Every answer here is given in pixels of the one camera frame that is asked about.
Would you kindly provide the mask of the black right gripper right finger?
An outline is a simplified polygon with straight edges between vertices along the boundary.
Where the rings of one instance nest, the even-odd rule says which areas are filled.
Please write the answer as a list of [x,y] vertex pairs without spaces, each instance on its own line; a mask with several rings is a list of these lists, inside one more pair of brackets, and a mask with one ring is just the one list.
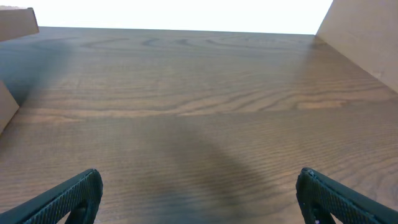
[[311,169],[301,170],[296,196],[306,224],[393,224],[397,211]]

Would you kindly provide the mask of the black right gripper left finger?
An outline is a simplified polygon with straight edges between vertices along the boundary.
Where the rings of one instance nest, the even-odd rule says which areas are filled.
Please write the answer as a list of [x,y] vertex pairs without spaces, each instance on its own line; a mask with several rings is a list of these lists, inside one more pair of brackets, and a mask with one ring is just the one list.
[[93,223],[103,194],[96,169],[88,169],[1,214],[1,223]]

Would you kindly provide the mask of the brown cardboard box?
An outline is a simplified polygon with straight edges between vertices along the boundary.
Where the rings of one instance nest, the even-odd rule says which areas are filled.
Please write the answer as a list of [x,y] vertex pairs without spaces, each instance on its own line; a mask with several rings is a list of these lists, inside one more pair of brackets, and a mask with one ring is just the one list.
[[[1,6],[1,42],[39,33],[34,9]],[[13,118],[19,105],[1,80],[1,133]]]

